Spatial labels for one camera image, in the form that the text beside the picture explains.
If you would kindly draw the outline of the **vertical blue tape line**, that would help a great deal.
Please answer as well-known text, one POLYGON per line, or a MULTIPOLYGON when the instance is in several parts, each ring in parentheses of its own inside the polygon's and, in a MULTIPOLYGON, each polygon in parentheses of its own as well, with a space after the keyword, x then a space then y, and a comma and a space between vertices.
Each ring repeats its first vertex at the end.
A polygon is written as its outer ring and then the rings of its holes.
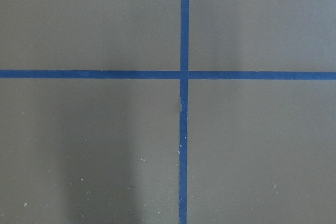
POLYGON ((187 223, 188 57, 190 0, 181 0, 179 223, 187 223))

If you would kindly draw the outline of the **horizontal blue tape line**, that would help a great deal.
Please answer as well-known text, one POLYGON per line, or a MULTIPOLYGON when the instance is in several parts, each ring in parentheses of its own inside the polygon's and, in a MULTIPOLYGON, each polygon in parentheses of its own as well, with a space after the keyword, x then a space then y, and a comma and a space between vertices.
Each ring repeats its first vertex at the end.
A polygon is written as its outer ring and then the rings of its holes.
POLYGON ((26 79, 181 79, 190 80, 335 80, 335 72, 306 71, 128 71, 1 70, 1 78, 26 79))

